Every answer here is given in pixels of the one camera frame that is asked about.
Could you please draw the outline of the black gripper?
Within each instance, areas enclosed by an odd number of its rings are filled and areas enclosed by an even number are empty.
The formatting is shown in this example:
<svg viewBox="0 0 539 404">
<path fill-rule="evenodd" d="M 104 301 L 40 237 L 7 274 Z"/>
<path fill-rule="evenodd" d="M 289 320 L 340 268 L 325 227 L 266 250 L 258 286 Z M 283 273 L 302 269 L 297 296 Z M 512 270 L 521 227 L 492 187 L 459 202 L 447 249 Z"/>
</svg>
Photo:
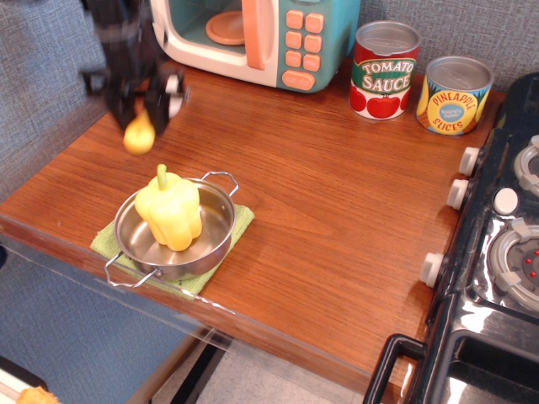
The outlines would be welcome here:
<svg viewBox="0 0 539 404">
<path fill-rule="evenodd" d="M 168 66 L 153 37 L 100 37 L 105 66 L 83 70 L 86 94 L 101 97 L 119 127 L 125 130 L 136 117 L 136 97 L 144 98 L 149 119 L 160 136 L 189 100 L 181 69 Z"/>
</svg>

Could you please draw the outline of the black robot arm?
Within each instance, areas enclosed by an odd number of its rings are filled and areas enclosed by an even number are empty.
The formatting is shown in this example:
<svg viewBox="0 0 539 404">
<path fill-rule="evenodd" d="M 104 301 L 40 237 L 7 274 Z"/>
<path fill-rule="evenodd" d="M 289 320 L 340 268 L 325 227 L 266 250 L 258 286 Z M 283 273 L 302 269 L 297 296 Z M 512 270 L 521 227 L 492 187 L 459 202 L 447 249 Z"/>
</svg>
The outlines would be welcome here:
<svg viewBox="0 0 539 404">
<path fill-rule="evenodd" d="M 104 67 L 81 72 L 86 94 L 101 98 L 123 130 L 136 118 L 136 101 L 141 100 L 155 133 L 163 134 L 189 91 L 184 73 L 167 63 L 157 42 L 151 4 L 84 1 L 83 7 L 105 58 Z"/>
</svg>

